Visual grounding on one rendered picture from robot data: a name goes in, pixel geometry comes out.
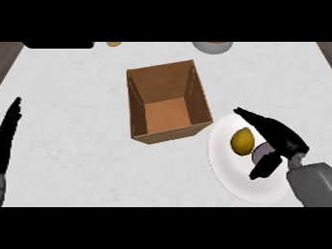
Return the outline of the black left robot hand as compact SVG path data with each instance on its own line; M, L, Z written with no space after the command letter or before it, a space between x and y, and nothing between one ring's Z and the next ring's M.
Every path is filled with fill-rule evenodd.
M21 101L18 97L8 109L2 124L0 124L0 174L6 173L11 159L12 142L18 128L18 122L22 117Z

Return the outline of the yellow lemon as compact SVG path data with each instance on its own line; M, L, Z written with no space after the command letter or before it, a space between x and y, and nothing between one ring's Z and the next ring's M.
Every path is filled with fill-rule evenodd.
M254 136L247 127L235 132L231 139L231 147L239 156L247 156L251 153L254 148Z

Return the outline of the open brown cardboard box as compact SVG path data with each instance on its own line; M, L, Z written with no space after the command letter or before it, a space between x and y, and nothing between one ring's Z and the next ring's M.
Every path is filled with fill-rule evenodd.
M192 60L127 70L132 138L151 145L213 124Z

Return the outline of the grey bowl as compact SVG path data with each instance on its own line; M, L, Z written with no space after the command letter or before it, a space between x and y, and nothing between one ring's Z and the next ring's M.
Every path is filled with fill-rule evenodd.
M222 54L231 50L232 42L194 42L195 48L207 54Z

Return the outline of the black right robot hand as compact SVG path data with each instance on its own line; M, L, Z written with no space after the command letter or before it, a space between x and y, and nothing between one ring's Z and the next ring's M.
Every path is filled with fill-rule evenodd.
M250 172L250 179L267 178L282 163L282 158L290 160L296 154L307 154L309 146L298 134L275 119L257 115L238 107L234 112L254 126L273 151L262 157Z

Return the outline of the black flat appliance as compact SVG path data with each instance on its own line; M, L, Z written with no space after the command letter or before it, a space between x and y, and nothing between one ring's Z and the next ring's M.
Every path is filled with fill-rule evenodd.
M90 49L95 42L24 42L30 49Z

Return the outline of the white round plate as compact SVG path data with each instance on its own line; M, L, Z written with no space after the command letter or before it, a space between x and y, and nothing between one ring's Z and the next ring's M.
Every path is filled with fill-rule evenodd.
M231 139L238 130L248 128L254 137L254 146L247 156L239 156L232 149ZM228 115L211 129L208 136L208 161L226 190L241 200L256 204L270 204L291 190L287 180L288 161L282 163L267 178L250 179L250 172L257 161L273 152L256 128L237 115Z

